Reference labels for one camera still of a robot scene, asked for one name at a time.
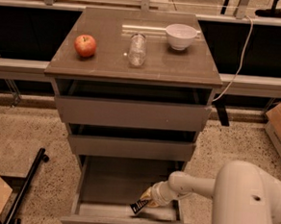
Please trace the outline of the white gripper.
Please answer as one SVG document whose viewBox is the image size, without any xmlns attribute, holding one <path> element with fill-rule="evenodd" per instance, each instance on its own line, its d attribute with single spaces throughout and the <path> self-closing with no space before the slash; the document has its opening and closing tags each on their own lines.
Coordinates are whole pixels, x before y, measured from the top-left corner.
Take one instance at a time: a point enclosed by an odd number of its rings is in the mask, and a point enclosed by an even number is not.
<svg viewBox="0 0 281 224">
<path fill-rule="evenodd" d="M 153 187 L 147 189 L 140 197 L 141 201 L 149 201 L 146 206 L 158 208 L 159 206 L 167 206 L 175 198 L 175 193 L 171 190 L 168 182 L 161 181 Z"/>
</svg>

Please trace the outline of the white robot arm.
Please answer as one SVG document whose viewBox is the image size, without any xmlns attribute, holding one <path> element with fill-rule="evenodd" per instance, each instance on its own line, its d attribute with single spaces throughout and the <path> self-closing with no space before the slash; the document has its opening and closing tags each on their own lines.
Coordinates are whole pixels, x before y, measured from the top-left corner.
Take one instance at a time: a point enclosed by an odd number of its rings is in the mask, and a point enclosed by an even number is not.
<svg viewBox="0 0 281 224">
<path fill-rule="evenodd" d="M 281 223 L 281 182 L 249 162 L 228 162 L 214 179 L 175 171 L 140 199 L 159 207 L 191 193 L 213 201 L 212 224 Z"/>
</svg>

